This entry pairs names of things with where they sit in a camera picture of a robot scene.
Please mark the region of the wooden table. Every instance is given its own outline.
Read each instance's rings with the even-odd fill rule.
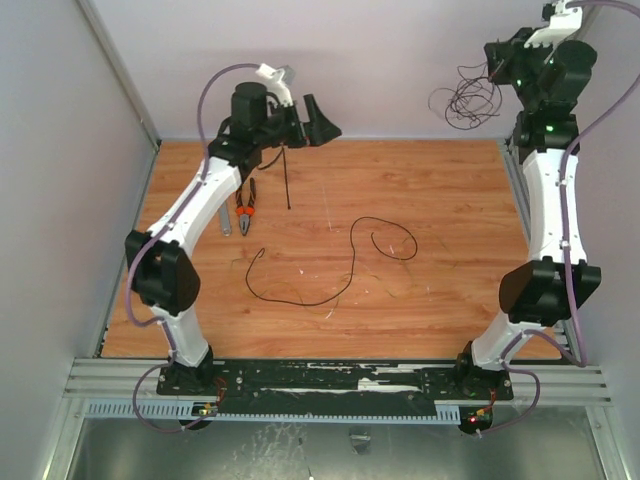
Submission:
[[[264,152],[264,163],[276,151]],[[140,227],[157,220],[188,184],[201,159],[199,145],[162,146]],[[502,276],[526,260],[522,228],[495,142],[334,141],[287,152],[292,209],[283,165],[255,172],[258,198],[249,234],[233,225],[222,236],[217,218],[194,252],[202,279],[197,313],[214,353],[225,357],[453,358],[480,335],[498,309]],[[348,280],[349,229],[360,216],[381,217],[354,231],[355,276],[339,300],[318,307],[268,303],[244,283],[261,249],[251,284],[270,298],[317,302]],[[149,310],[136,302],[141,318]],[[156,326],[126,319],[118,294],[103,356],[165,356]],[[557,358],[534,339],[526,358]]]

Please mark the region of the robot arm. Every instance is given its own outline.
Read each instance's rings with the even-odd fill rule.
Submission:
[[[560,1],[544,8],[549,26],[522,28],[507,42],[485,45],[491,81],[512,85],[523,104],[513,132],[527,180],[531,210],[528,262],[504,276],[500,311],[483,335],[469,342],[458,357],[458,382],[495,388],[505,375],[503,363],[531,334],[570,318],[565,278],[563,224],[570,231],[571,271],[577,306],[600,284],[600,269],[587,264],[580,241],[575,201],[578,149],[562,158],[578,136],[577,98],[591,78],[596,52],[587,44],[566,40],[581,24],[580,8]],[[566,186],[566,208],[561,185]]]
[[[134,230],[125,242],[132,290],[163,318],[176,363],[197,370],[202,382],[210,380],[205,377],[211,362],[204,360],[213,353],[195,313],[200,278],[191,256],[200,235],[226,199],[261,163],[263,149],[320,146],[342,134],[324,117],[313,95],[304,97],[309,122],[300,122],[288,88],[293,78],[289,67],[274,69],[263,64],[256,73],[266,86],[255,82],[236,86],[231,116],[209,144],[209,158],[202,161],[178,200],[148,231]],[[269,97],[277,103],[270,112]]]

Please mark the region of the wooden tabletop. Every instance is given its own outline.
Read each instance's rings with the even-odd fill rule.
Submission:
[[[145,229],[175,201],[195,174],[197,144],[162,146],[140,220]],[[275,150],[264,152],[264,163]],[[502,276],[526,261],[522,227],[495,142],[334,141],[287,151],[292,209],[287,209],[283,165],[258,172],[256,214],[240,234],[229,199],[233,234],[217,217],[195,249],[202,280],[196,306],[202,331],[224,357],[454,358],[482,334],[498,310]],[[348,280],[354,229],[357,250],[350,288],[318,307],[269,303],[245,285],[251,259],[265,254],[250,276],[269,298],[314,303]],[[138,301],[135,311],[147,318]],[[129,323],[118,294],[105,357],[159,357],[167,344],[156,326]],[[533,339],[521,358],[557,358]]]

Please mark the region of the gray floor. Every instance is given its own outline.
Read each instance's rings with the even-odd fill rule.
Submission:
[[[514,415],[496,413],[498,421]],[[175,426],[175,422],[163,422]],[[449,426],[370,427],[368,454],[345,424],[214,422],[163,435],[136,420],[87,420],[74,480],[604,478],[584,411],[539,408],[483,439]]]

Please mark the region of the white scratch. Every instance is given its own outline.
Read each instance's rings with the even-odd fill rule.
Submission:
[[[331,219],[329,218],[329,205],[327,204],[327,192],[324,190],[324,182],[322,183],[322,199],[324,200],[324,209],[327,212],[327,222],[329,223],[329,231],[333,232],[331,228]]]

